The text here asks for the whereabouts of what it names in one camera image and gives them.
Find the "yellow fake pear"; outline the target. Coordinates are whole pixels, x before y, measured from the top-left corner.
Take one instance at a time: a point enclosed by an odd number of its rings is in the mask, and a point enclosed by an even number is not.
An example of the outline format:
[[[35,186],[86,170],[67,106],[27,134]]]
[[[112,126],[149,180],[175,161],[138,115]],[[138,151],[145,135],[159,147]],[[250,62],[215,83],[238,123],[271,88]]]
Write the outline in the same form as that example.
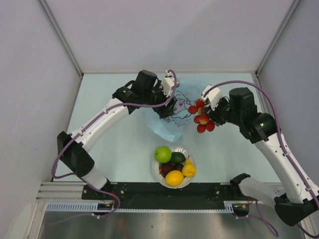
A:
[[[184,177],[193,177],[196,175],[196,167],[189,158],[185,161],[185,165],[182,168],[182,174]]]

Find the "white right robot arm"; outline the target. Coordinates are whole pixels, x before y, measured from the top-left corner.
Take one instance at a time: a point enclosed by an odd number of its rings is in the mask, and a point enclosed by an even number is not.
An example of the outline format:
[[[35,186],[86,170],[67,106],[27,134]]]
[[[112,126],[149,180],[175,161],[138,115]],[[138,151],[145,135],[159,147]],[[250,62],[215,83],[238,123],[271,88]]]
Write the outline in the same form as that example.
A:
[[[295,226],[318,210],[319,187],[300,168],[290,152],[275,119],[258,112],[254,94],[247,88],[234,88],[224,97],[217,87],[207,86],[201,96],[204,112],[217,125],[231,123],[268,160],[283,185],[278,189],[242,173],[230,183],[230,195],[241,200],[252,197],[275,209],[288,226]]]

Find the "dark green fake avocado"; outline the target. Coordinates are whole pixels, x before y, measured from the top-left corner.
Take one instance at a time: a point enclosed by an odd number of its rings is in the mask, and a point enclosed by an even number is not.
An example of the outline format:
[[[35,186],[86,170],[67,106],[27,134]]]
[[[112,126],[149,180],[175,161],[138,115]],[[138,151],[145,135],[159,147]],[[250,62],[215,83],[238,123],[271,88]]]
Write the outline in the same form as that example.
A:
[[[169,163],[172,164],[181,164],[186,160],[186,157],[181,152],[172,152],[171,153],[171,159]]]

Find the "light blue plastic bag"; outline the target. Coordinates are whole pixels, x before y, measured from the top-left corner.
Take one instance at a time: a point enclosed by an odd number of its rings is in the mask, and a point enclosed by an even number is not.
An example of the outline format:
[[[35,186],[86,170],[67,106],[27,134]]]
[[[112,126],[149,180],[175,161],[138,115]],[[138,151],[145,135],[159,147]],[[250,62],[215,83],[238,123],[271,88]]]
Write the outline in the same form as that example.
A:
[[[151,108],[144,108],[147,126],[158,136],[169,141],[177,141],[184,133],[184,127],[193,120],[194,116],[188,108],[195,104],[195,100],[201,97],[206,83],[201,79],[182,78],[180,86],[175,91],[176,103],[172,116],[160,119]]]

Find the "green fake lime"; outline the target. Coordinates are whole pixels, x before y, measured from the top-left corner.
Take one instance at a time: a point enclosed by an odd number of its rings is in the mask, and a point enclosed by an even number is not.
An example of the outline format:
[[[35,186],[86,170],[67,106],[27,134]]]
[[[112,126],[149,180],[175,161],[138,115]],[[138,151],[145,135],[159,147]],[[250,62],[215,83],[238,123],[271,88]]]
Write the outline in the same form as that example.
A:
[[[167,146],[160,146],[154,151],[154,159],[160,163],[167,163],[171,159],[172,151]]]

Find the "dark red fake plum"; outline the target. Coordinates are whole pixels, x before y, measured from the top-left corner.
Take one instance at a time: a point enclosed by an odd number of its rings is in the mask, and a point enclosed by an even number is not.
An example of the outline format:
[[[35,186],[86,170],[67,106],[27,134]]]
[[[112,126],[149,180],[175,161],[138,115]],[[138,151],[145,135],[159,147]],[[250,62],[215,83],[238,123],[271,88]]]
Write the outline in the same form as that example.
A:
[[[183,166],[183,164],[164,163],[159,166],[159,173],[163,178],[165,178],[171,171],[178,170],[181,172]]]

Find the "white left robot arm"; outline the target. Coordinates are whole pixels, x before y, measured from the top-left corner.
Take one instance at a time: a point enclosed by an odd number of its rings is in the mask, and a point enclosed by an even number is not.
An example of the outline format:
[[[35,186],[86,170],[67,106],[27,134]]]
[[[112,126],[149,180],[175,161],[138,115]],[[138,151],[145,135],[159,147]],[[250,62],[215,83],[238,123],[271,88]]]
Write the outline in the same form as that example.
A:
[[[95,166],[89,151],[95,143],[121,119],[140,108],[153,109],[161,119],[173,115],[174,96],[179,81],[173,70],[167,70],[163,80],[148,70],[141,70],[135,80],[118,88],[107,104],[87,123],[72,133],[57,137],[58,156],[51,173],[54,179],[57,164],[62,161],[75,175],[93,188],[93,194],[105,199],[110,193],[110,181]]]

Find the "yellow fake lemon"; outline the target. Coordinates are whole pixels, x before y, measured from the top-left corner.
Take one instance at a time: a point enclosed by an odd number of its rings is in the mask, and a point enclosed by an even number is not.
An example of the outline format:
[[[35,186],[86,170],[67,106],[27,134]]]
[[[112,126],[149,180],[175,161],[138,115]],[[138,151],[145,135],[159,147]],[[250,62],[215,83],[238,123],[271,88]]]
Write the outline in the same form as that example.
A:
[[[165,182],[169,186],[178,186],[183,182],[183,180],[184,175],[178,170],[173,170],[169,172],[165,177]]]

